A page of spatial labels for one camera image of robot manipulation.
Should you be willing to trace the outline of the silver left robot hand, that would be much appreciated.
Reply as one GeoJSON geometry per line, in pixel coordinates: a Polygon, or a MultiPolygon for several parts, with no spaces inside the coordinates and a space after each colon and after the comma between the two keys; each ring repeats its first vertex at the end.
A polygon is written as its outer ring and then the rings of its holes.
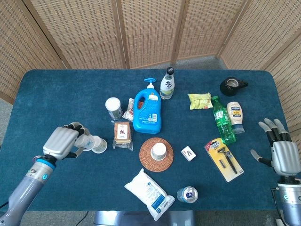
{"type": "Polygon", "coordinates": [[[90,132],[79,122],[57,127],[43,146],[44,155],[50,155],[57,161],[79,157],[84,151],[83,147],[79,147],[76,152],[71,150],[81,135],[90,135],[90,132]]]}

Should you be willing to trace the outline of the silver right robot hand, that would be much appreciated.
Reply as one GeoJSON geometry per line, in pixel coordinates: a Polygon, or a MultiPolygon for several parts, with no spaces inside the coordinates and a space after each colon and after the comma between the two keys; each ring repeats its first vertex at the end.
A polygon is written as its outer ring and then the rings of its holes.
{"type": "Polygon", "coordinates": [[[251,155],[260,163],[272,167],[280,176],[296,176],[301,172],[301,159],[297,144],[292,141],[288,131],[279,119],[265,118],[258,122],[265,131],[270,148],[271,159],[265,159],[252,149],[251,155]]]}

